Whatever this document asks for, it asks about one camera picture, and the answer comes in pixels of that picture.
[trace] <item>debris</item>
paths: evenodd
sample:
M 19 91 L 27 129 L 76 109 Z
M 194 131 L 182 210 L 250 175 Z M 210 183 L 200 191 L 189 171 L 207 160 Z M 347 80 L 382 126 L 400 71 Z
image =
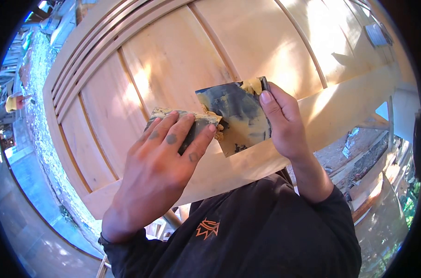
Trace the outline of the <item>debris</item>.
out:
M 342 153 L 346 158 L 349 158 L 349 156 L 351 154 L 350 149 L 351 149 L 352 146 L 354 146 L 354 143 L 355 143 L 353 137 L 358 133 L 359 133 L 359 128 L 357 128 L 357 127 L 353 128 L 348 133 L 347 140 L 345 142 L 345 147 L 342 150 Z

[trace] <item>wooden beam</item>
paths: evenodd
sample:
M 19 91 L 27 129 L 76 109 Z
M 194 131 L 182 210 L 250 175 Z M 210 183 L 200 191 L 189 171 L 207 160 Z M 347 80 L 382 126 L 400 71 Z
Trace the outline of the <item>wooden beam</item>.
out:
M 375 144 L 379 143 L 382 138 L 387 134 L 387 132 L 383 132 L 380 136 L 374 140 L 374 142 L 367 148 L 365 151 L 359 153 L 355 156 L 352 160 L 348 161 L 346 164 L 342 165 L 339 169 L 332 172 L 329 176 L 331 181 L 334 185 L 338 184 L 343 178 L 345 178 L 353 169 L 354 164 L 359 161 L 366 153 L 368 153 L 369 149 L 371 149 Z
M 388 122 L 390 125 L 389 137 L 388 137 L 388 148 L 392 149 L 394 144 L 394 113 L 393 113 L 393 98 L 390 95 L 387 100 L 388 109 Z

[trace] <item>light wood panel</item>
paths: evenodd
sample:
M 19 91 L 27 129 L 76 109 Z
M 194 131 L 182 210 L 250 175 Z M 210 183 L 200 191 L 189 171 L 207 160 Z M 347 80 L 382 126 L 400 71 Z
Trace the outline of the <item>light wood panel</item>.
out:
M 183 6 L 122 46 L 144 106 L 201 111 L 195 91 L 231 82 L 200 23 Z
M 61 125 L 82 175 L 95 191 L 116 179 L 96 144 L 81 105 L 77 97 Z
M 199 0 L 241 80 L 266 76 L 297 99 L 323 87 L 302 38 L 273 0 Z
M 329 15 L 340 25 L 354 55 L 354 61 L 345 59 L 347 66 L 356 66 L 358 72 L 364 74 L 387 64 L 384 53 L 371 45 L 363 26 L 344 1 L 324 0 L 324 3 Z
M 361 26 L 370 25 L 376 22 L 372 18 L 369 9 L 363 8 L 350 0 L 344 0 L 344 2 L 347 4 L 348 8 L 354 14 L 355 18 Z M 374 49 L 379 53 L 381 57 L 385 59 L 386 64 L 390 64 L 395 61 L 393 49 L 391 46 L 379 46 L 375 47 Z
M 92 9 L 86 16 L 87 20 L 78 25 L 67 38 L 67 43 L 58 53 L 52 68 L 58 70 L 50 70 L 44 85 L 44 92 L 52 94 L 54 98 L 58 90 L 57 82 L 64 79 L 64 73 L 68 71 L 69 64 L 73 65 L 74 61 L 79 59 L 78 53 L 83 51 L 82 44 L 89 40 L 89 37 L 96 37 L 97 33 L 107 26 L 109 20 L 112 20 L 122 12 L 121 7 L 127 6 L 129 1 L 101 1 L 95 9 Z
M 329 145 L 372 114 L 392 94 L 398 76 L 398 67 L 392 64 L 300 100 L 311 150 Z M 228 158 L 213 140 L 175 206 L 227 192 L 281 170 L 287 164 L 289 160 L 275 150 L 272 140 Z M 94 217 L 102 218 L 119 186 L 115 182 L 83 198 Z
M 74 160 L 73 154 L 66 142 L 64 132 L 57 122 L 56 114 L 54 113 L 53 99 L 51 93 L 47 92 L 42 95 L 44 100 L 45 117 L 47 118 L 48 129 L 50 131 L 51 139 L 54 148 L 56 149 L 57 156 L 61 161 L 62 168 L 64 169 L 70 184 L 73 186 L 79 197 L 88 196 L 92 190 L 87 185 L 84 176 Z
M 288 16 L 292 17 L 302 30 L 314 52 L 327 86 L 336 85 L 360 74 L 348 42 L 336 20 L 330 15 L 322 0 L 277 0 Z
M 122 178 L 127 151 L 142 135 L 147 122 L 118 53 L 89 79 L 81 96 L 98 142 L 112 169 Z
M 54 91 L 52 92 L 55 106 L 60 104 L 61 99 L 61 104 L 63 104 L 63 92 L 67 88 L 68 81 L 70 81 L 70 78 L 67 77 L 75 75 L 80 65 L 84 62 L 84 59 L 91 52 L 92 48 L 95 47 L 96 44 L 102 40 L 103 36 L 105 36 L 108 32 L 110 32 L 111 29 L 113 29 L 119 24 L 124 15 L 131 13 L 133 10 L 137 9 L 147 1 L 148 0 L 121 1 L 121 3 L 123 4 L 115 6 L 113 11 L 107 17 L 102 18 L 101 24 L 97 25 L 96 28 L 92 30 L 82 42 L 79 43 L 78 47 L 76 48 L 76 51 L 72 54 L 70 62 L 65 64 L 63 71 L 60 73 L 60 78 L 58 78 L 55 84 Z M 109 7 L 110 4 L 108 4 L 107 6 L 102 5 L 98 8 L 105 9 Z
M 102 63 L 112 55 L 125 41 L 138 33 L 144 27 L 154 22 L 163 15 L 190 2 L 191 0 L 153 0 L 137 9 L 128 16 L 123 15 L 119 25 L 111 29 L 102 40 L 98 42 L 89 55 L 83 60 L 82 65 L 67 84 L 67 89 L 62 96 L 63 105 L 56 107 L 58 122 L 62 122 L 70 104 L 80 92 L 82 87 Z

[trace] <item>pile of wood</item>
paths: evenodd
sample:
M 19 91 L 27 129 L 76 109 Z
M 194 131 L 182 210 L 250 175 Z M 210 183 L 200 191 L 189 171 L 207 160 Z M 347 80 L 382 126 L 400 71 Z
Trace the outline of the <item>pile of wood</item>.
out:
M 27 39 L 28 33 L 29 30 L 25 31 L 21 29 L 14 37 L 13 43 L 11 43 L 11 46 L 7 51 L 7 55 L 3 60 L 2 68 L 0 69 L 1 85 L 15 78 L 22 63 L 22 57 L 25 52 L 22 46 Z

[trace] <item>forearm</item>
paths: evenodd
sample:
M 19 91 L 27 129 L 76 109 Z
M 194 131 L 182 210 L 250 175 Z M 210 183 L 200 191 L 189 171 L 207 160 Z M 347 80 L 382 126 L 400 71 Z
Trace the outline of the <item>forearm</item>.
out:
M 308 152 L 291 160 L 300 196 L 319 203 L 330 196 L 334 185 L 315 156 Z

